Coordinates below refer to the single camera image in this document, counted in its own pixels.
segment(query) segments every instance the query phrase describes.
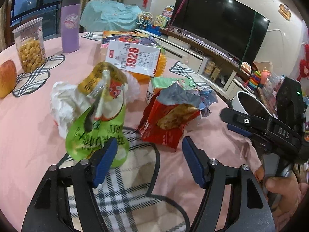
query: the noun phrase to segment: white cable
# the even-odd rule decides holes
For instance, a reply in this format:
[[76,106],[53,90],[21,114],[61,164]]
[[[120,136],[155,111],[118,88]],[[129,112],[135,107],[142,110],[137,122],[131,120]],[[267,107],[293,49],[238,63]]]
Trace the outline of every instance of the white cable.
[[[282,35],[285,35],[285,33],[282,32],[282,30],[280,30],[280,29],[267,30],[267,31],[268,31],[268,32],[280,31],[281,40],[282,40],[282,51],[283,51],[283,54],[285,54],[285,52],[284,52],[284,42],[283,42],[283,36],[282,36]],[[280,62],[281,62],[281,68],[282,68],[283,62],[282,62],[281,54],[280,54]]]

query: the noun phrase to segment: pink tablecloth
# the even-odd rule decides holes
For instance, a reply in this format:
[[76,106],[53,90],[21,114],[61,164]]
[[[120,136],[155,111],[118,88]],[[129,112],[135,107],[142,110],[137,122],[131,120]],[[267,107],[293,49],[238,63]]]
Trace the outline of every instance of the pink tablecloth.
[[[47,56],[61,54],[61,39],[44,42]],[[9,222],[21,230],[27,206],[47,168],[59,162],[65,155],[64,140],[50,115],[50,92],[57,81],[78,84],[97,63],[100,42],[80,38],[80,49],[64,54],[65,60],[50,70],[50,77],[37,91],[16,98],[12,94],[0,100],[0,209]],[[15,46],[0,53],[0,63],[12,59],[21,73],[21,65]],[[179,77],[169,72],[176,60],[169,59],[164,76]],[[136,128],[146,103],[146,88],[141,87],[140,99],[127,107],[125,126]],[[260,162],[251,143],[227,130],[220,118],[220,110],[226,104],[211,105],[211,115],[203,119],[198,130],[186,133],[191,136],[198,148],[206,151],[209,157],[217,158],[228,166],[239,167],[248,164],[252,170]],[[160,171],[153,194],[163,195],[176,201],[187,213],[192,223],[204,191],[195,184],[181,152],[166,147],[160,151]],[[223,204],[219,226],[224,224],[228,197]]]

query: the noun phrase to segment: purple tumbler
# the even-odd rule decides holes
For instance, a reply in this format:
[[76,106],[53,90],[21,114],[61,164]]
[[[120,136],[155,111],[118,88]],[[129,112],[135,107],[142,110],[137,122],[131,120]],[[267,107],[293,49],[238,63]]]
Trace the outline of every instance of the purple tumbler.
[[61,2],[61,41],[64,53],[79,49],[80,0],[60,0]]

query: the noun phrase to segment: plaid butterfly pattern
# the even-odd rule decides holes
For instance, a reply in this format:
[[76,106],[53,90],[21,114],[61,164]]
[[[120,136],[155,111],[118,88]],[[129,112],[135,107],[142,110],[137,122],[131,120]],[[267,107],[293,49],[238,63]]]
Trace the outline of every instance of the plaid butterfly pattern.
[[87,38],[89,40],[94,40],[94,41],[102,41],[102,34],[103,32],[89,32],[84,36],[84,38]]
[[[164,196],[152,195],[160,167],[154,144],[143,142],[133,129],[124,128],[130,150],[127,161],[110,169],[103,184],[93,189],[97,205],[110,232],[185,232],[190,227],[185,211]],[[77,162],[67,156],[60,168]],[[68,199],[74,228],[82,231],[73,187]]]
[[200,87],[211,89],[211,87],[202,79],[198,73],[193,71],[182,62],[175,63],[174,66],[170,68],[170,72],[192,79]]
[[63,54],[53,55],[46,59],[46,63],[30,73],[21,73],[17,76],[16,87],[12,94],[19,98],[40,89],[50,77],[50,70],[63,63]]

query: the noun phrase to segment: black tv screen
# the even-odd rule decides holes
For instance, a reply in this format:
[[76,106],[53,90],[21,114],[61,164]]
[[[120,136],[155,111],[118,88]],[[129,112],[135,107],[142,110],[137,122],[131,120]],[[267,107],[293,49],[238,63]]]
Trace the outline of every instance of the black tv screen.
[[[181,2],[176,0],[172,18]],[[261,47],[268,25],[268,19],[236,0],[187,0],[173,23],[249,64]]]

